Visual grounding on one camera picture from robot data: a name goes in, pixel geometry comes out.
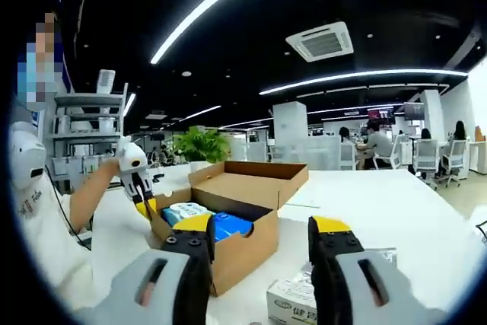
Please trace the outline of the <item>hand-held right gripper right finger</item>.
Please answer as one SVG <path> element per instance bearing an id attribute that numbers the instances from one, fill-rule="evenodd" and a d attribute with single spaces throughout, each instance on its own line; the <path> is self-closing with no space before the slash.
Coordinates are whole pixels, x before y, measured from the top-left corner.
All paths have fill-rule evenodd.
<path id="1" fill-rule="evenodd" d="M 444 312 L 424 306 L 408 278 L 377 251 L 364 249 L 347 224 L 313 215 L 307 227 L 318 324 L 444 321 Z"/>

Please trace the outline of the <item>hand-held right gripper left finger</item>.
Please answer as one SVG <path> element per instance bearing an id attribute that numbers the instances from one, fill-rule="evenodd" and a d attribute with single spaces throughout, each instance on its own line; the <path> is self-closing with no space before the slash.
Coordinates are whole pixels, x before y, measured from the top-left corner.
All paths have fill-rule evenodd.
<path id="1" fill-rule="evenodd" d="M 204 324 L 215 258 L 213 215 L 177 222 L 161 249 L 150 249 L 114 276 L 95 307 L 76 311 L 79 324 Z"/>

